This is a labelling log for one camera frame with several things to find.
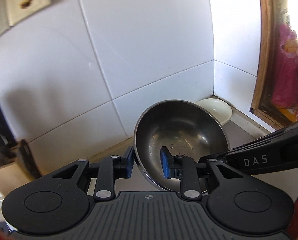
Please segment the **pink bag behind window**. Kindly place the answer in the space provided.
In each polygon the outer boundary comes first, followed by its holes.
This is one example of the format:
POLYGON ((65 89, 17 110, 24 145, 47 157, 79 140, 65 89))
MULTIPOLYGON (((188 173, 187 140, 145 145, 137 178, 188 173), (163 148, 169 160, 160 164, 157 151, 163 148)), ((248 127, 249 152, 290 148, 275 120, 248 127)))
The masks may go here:
POLYGON ((298 39, 286 23, 280 25, 279 34, 271 102, 291 108, 298 102, 298 39))

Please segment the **cream ceramic bowl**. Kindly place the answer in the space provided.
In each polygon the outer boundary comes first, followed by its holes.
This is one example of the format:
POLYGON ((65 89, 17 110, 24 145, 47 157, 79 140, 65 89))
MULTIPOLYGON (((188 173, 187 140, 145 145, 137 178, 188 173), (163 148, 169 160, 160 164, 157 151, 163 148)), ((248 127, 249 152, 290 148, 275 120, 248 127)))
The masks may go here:
POLYGON ((220 99, 203 99, 196 102, 196 104, 211 113, 222 126, 227 124, 232 117, 232 109, 230 105, 220 99))

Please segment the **wooden knife block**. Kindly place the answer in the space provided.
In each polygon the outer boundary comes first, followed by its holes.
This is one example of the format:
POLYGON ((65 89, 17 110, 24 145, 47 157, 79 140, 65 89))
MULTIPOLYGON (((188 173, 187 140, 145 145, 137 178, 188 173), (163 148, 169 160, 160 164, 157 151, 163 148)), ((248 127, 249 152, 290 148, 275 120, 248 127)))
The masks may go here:
POLYGON ((12 158, 0 155, 0 193, 6 196, 14 189, 42 177, 28 143, 18 142, 10 149, 12 158))

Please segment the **steel bowl corner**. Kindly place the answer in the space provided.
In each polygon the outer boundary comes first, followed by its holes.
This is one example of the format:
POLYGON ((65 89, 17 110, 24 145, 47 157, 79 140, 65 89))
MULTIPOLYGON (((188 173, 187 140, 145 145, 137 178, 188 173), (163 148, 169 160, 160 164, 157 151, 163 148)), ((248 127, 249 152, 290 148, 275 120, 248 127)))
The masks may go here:
POLYGON ((160 149, 172 155, 200 157, 225 152, 230 143, 221 124, 201 106, 183 100, 165 100, 148 107, 134 129, 136 162, 141 174, 159 190, 179 191, 178 179, 166 179, 160 149))

